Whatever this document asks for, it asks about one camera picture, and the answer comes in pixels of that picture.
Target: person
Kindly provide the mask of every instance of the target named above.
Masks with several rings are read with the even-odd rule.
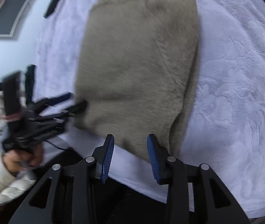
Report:
[[[29,166],[38,167],[43,160],[43,153],[42,144],[36,145],[32,154],[22,150],[0,153],[0,192],[16,180],[20,171],[25,170],[21,166],[22,161],[27,161]]]

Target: brown fabric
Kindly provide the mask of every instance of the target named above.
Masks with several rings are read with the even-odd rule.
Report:
[[[100,0],[89,15],[76,79],[89,101],[75,126],[148,161],[155,134],[171,154],[180,148],[198,73],[196,0]]]

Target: white plush blanket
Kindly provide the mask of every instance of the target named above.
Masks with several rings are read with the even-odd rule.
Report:
[[[96,1],[61,0],[46,20],[37,43],[35,98],[74,91],[84,27]],[[197,0],[197,5],[201,27],[198,89],[176,156],[187,164],[209,164],[248,217],[264,216],[265,3]],[[77,129],[62,138],[82,156],[103,140]],[[156,184],[150,165],[119,147],[110,176],[166,201],[166,186]]]

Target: wire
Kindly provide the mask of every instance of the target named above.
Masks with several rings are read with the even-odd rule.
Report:
[[[64,148],[60,148],[60,147],[57,147],[55,144],[53,144],[52,142],[48,141],[48,140],[45,140],[47,143],[51,144],[52,146],[54,146],[55,148],[58,148],[59,150],[63,150],[63,151],[70,151],[69,149],[64,149]]]

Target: folded cloth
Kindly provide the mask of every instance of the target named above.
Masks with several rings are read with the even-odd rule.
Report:
[[[198,41],[196,0],[100,0],[76,79],[76,99],[90,106],[75,126],[113,134],[147,161],[151,133],[175,154],[196,89]]]

